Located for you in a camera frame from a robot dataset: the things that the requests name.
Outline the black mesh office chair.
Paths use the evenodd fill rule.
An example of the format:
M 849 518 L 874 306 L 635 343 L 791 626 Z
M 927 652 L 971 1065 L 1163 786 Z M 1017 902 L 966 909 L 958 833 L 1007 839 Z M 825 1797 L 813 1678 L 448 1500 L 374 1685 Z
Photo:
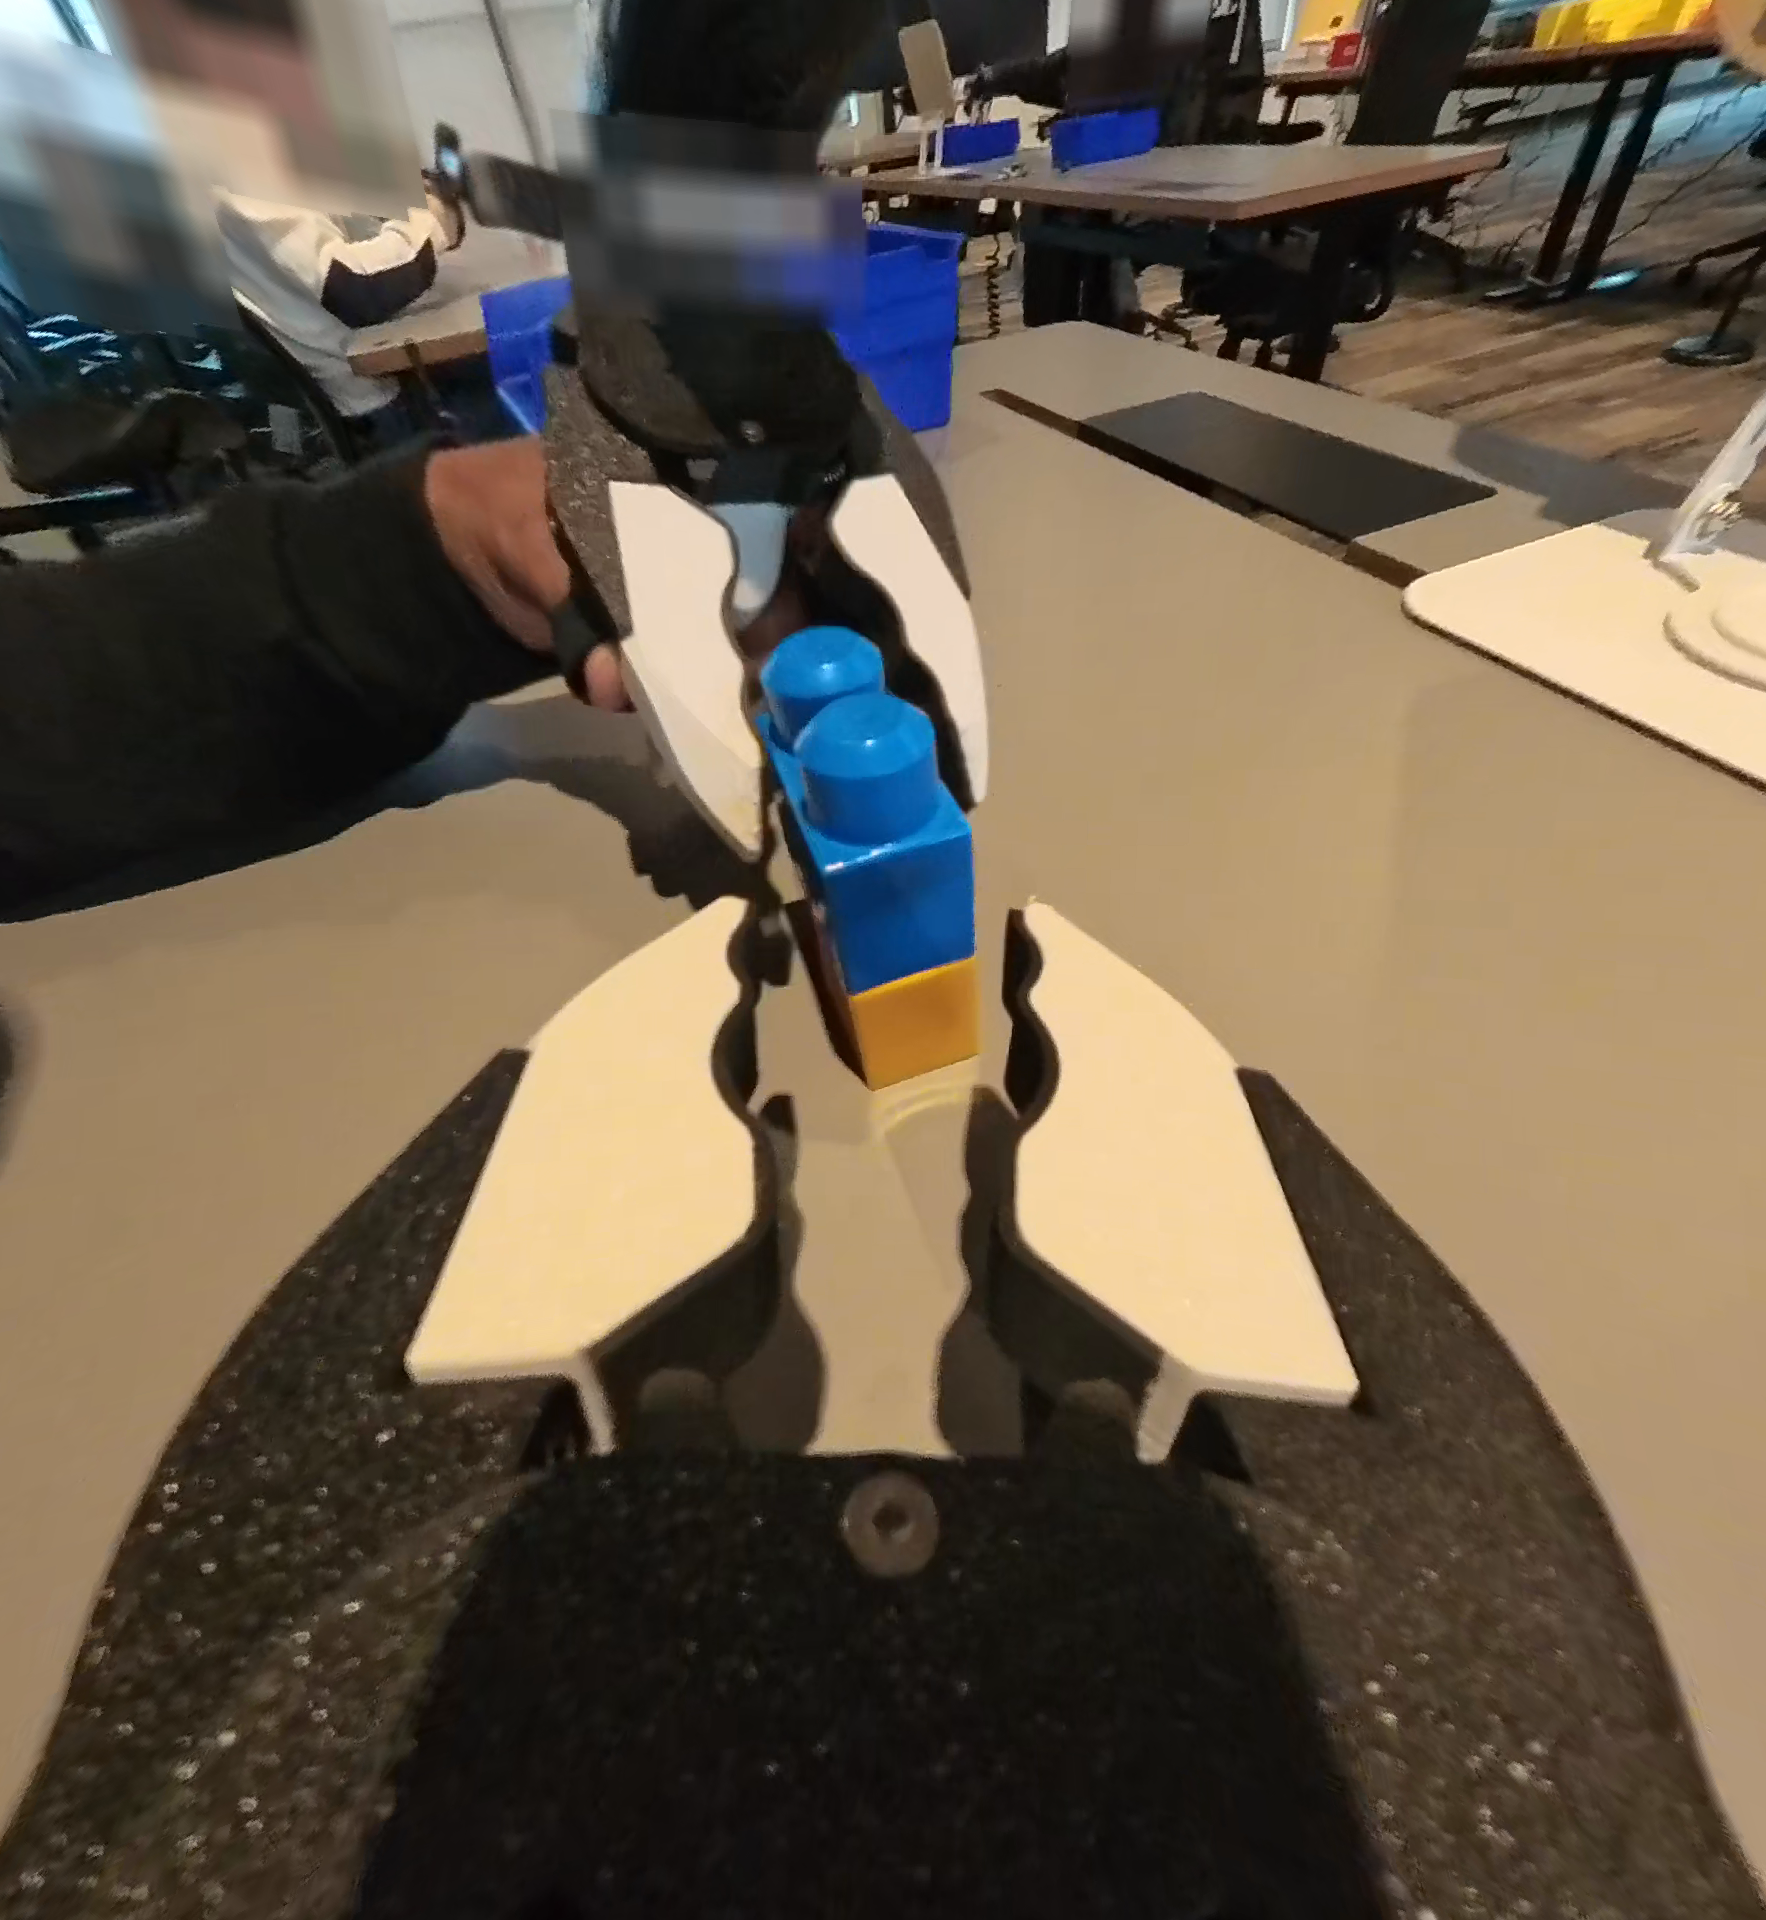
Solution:
M 96 554 L 231 485 L 358 460 L 315 377 L 246 307 L 191 335 L 39 314 L 2 246 L 0 444 L 18 493 L 0 507 L 0 563 L 31 537 Z

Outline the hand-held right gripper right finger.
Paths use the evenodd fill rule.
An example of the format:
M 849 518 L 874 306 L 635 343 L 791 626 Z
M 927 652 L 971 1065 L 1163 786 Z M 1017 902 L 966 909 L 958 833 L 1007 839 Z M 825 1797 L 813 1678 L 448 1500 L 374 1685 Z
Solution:
M 1013 1132 L 986 1323 L 1029 1402 L 1094 1388 L 1159 1464 L 1207 1400 L 1361 1379 L 1232 1049 L 1044 900 L 1006 924 Z

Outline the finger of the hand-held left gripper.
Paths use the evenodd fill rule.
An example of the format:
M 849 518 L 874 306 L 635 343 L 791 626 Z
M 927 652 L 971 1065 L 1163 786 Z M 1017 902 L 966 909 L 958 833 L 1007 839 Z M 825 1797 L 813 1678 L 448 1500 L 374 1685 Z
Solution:
M 680 493 L 609 485 L 630 629 L 620 641 L 630 709 L 657 767 L 732 854 L 765 861 L 765 750 L 747 700 L 747 664 L 729 620 L 735 546 Z
M 982 804 L 990 788 L 989 677 L 942 483 L 897 472 L 853 479 L 830 515 L 830 537 L 895 615 L 899 654 L 921 677 L 926 712 L 941 731 L 944 782 L 958 804 Z

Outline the person's left hand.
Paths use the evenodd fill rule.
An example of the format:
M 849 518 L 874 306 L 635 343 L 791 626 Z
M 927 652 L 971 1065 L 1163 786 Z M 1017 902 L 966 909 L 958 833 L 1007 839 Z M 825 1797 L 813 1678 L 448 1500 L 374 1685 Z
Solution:
M 445 560 L 491 620 L 560 664 L 558 616 L 572 607 L 573 573 L 551 525 L 544 441 L 438 447 L 421 493 Z

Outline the yellow plastic bin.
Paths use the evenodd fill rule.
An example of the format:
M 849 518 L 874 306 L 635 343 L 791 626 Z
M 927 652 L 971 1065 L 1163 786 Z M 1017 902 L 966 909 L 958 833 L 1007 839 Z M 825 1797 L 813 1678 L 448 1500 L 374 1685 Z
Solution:
M 1705 29 L 1714 29 L 1714 2 L 1554 2 L 1536 10 L 1527 47 L 1556 53 Z

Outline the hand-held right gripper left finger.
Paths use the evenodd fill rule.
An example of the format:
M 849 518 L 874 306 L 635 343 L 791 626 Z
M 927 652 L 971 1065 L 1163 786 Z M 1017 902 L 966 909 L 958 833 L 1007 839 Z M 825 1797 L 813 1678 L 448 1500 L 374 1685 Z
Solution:
M 716 900 L 536 1032 L 405 1351 L 416 1386 L 562 1383 L 591 1453 L 619 1448 L 609 1362 L 774 1225 L 757 932 Z

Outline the blue plastic bin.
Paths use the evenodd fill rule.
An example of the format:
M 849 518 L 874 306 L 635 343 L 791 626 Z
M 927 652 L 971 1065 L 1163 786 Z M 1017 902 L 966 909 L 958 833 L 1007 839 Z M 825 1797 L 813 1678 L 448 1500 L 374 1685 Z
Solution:
M 941 429 L 953 414 L 965 240 L 941 228 L 872 224 L 867 245 L 862 302 L 843 310 L 830 331 L 904 427 Z M 516 431 L 545 423 L 544 375 L 556 360 L 554 324 L 567 294 L 560 275 L 480 296 L 491 380 Z

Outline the blue mega block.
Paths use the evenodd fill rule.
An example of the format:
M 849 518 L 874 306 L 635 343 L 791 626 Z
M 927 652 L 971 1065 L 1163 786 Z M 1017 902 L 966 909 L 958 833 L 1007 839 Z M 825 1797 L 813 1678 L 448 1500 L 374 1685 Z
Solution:
M 812 626 L 762 666 L 757 731 L 791 858 L 846 996 L 974 956 L 966 815 L 933 720 L 885 686 L 870 640 Z

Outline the grey desk black legs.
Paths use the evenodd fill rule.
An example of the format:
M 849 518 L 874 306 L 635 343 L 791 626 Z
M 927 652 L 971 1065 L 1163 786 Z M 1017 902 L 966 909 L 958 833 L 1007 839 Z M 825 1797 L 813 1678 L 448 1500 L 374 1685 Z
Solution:
M 1023 321 L 1122 324 L 1125 266 L 1205 283 L 1202 311 L 1236 345 L 1285 347 L 1280 371 L 1321 382 L 1335 331 L 1389 302 L 1411 215 L 1500 169 L 1503 146 L 1232 144 L 1155 149 L 1063 169 L 1042 150 L 1001 164 L 857 180 L 862 198 L 941 208 L 968 228 L 1015 211 Z

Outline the yellow mega block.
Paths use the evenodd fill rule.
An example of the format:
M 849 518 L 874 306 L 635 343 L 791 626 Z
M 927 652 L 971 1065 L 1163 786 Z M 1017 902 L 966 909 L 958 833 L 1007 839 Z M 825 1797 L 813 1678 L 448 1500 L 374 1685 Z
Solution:
M 944 1072 L 981 1049 L 981 979 L 974 956 L 904 974 L 861 992 L 821 961 L 807 973 L 835 1058 L 867 1088 Z

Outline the black desk cover plate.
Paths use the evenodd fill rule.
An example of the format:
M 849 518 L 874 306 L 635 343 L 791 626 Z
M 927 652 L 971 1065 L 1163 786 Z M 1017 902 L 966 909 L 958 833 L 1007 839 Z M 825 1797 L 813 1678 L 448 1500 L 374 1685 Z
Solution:
M 1232 493 L 1329 541 L 1361 541 L 1495 489 L 1209 396 L 1178 396 L 1087 420 L 1081 438 L 1189 493 Z

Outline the white desk stand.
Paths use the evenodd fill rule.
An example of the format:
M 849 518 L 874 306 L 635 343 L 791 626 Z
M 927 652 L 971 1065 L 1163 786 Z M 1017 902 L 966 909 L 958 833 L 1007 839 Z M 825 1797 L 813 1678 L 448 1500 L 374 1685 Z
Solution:
M 1766 393 L 1662 521 L 1572 527 L 1404 589 L 1426 630 L 1766 791 Z

